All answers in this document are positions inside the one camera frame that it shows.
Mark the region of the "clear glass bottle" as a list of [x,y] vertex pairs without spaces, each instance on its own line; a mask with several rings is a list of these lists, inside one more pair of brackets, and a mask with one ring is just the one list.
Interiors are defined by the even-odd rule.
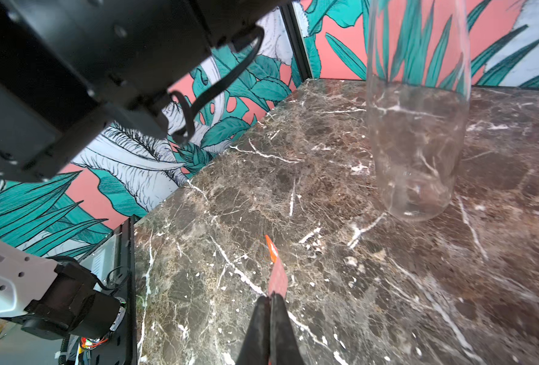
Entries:
[[450,204],[470,108],[463,1],[373,1],[366,85],[377,191],[403,221]]

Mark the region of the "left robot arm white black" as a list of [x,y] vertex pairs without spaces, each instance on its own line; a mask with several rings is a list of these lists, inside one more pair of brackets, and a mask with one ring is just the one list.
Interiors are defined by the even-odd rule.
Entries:
[[43,339],[102,340],[127,314],[55,246],[68,164],[104,170],[143,208],[248,124],[229,93],[270,100],[280,1],[0,1],[0,318]]

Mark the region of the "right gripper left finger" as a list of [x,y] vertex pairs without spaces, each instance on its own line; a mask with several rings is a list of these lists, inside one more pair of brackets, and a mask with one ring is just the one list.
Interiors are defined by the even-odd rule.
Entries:
[[268,365],[270,363],[270,299],[259,297],[255,303],[236,365]]

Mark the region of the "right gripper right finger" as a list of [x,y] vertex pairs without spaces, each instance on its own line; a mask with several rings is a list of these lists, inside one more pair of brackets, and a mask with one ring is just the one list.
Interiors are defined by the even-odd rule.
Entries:
[[283,296],[273,293],[270,298],[269,364],[304,365]]

